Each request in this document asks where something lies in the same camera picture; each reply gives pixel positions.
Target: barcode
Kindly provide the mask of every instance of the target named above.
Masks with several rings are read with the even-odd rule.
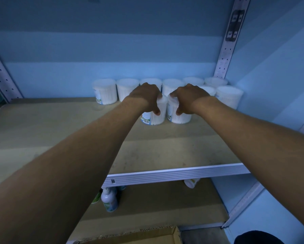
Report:
[[[145,118],[143,118],[143,117],[141,117],[141,120],[142,120],[144,123],[146,123],[146,124],[150,125],[150,120],[146,120],[146,119],[145,119]]]

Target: forearm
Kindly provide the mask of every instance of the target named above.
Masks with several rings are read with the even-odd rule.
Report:
[[[200,115],[252,174],[304,224],[304,135],[203,98]]]
[[[64,243],[142,112],[122,102],[1,183],[0,243]]]

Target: blue wall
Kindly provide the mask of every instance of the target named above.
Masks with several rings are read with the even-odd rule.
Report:
[[[0,57],[26,98],[93,96],[104,77],[208,77],[233,2],[0,0]]]
[[[251,0],[227,78],[242,88],[238,110],[299,130],[304,124],[304,0]],[[251,188],[252,175],[213,178],[229,211]],[[233,241],[262,230],[285,244],[304,243],[304,226],[264,190],[226,233]]]

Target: shelf board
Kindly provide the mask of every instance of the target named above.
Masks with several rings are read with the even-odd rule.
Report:
[[[118,102],[94,98],[20,99],[0,108],[0,182]],[[129,185],[248,173],[200,117],[178,125],[148,126],[137,120],[105,185]]]
[[[119,207],[107,212],[101,201],[92,204],[70,240],[119,234],[158,226],[194,226],[225,222],[227,212],[210,179],[194,189],[183,181],[128,186]]]

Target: hand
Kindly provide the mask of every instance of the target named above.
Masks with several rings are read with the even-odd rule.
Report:
[[[150,85],[144,83],[141,86],[136,87],[124,100],[137,101],[138,104],[142,105],[143,112],[151,112],[160,115],[160,110],[156,103],[158,98],[162,98],[162,94],[156,85]]]
[[[198,106],[201,99],[209,97],[210,95],[192,84],[187,84],[183,87],[178,87],[177,90],[170,93],[171,97],[177,97],[179,100],[179,107],[176,111],[177,115],[185,114],[198,114]]]

